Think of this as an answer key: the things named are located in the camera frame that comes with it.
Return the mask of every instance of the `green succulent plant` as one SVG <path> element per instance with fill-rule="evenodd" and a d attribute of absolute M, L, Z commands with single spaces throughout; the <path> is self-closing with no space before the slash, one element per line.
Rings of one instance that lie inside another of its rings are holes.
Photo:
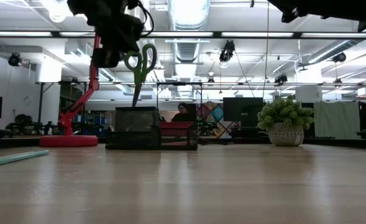
<path fill-rule="evenodd" d="M 302 108 L 300 102 L 293 102 L 292 97 L 278 98 L 272 103 L 267 103 L 261 112 L 257 114 L 260 129 L 268 131 L 275 123 L 284 123 L 287 126 L 302 126 L 309 129 L 314 122 L 311 117 L 312 108 Z"/>

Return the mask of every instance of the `scissors blade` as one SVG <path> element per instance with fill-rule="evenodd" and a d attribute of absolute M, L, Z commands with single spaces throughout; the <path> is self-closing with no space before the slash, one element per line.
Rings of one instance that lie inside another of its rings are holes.
<path fill-rule="evenodd" d="M 137 104 L 137 102 L 139 100 L 141 86 L 142 85 L 139 84 L 139 85 L 136 85 L 135 88 L 134 88 L 133 104 L 132 104 L 133 107 L 135 107 L 135 105 Z"/>

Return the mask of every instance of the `potted plant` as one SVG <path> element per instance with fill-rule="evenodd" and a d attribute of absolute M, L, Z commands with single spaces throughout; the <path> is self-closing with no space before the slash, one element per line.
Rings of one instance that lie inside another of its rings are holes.
<path fill-rule="evenodd" d="M 311 108 L 302 108 L 292 97 L 278 98 L 267 103 L 257 115 L 260 129 L 266 130 L 270 141 L 276 146 L 299 146 L 304 140 L 304 129 L 309 129 L 314 119 Z"/>

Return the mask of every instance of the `person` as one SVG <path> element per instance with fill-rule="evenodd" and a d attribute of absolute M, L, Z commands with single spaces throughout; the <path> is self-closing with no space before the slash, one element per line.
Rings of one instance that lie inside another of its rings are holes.
<path fill-rule="evenodd" d="M 178 105 L 178 111 L 179 113 L 176 114 L 173 119 L 172 122 L 190 122 L 193 121 L 193 116 L 191 114 L 188 113 L 187 111 L 187 104 L 186 103 L 180 103 Z"/>

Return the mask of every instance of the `curtain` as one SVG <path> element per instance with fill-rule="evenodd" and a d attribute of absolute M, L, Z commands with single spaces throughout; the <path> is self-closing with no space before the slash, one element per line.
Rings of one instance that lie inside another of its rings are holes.
<path fill-rule="evenodd" d="M 357 102 L 315 103 L 314 123 L 316 137 L 360 139 L 359 105 Z"/>

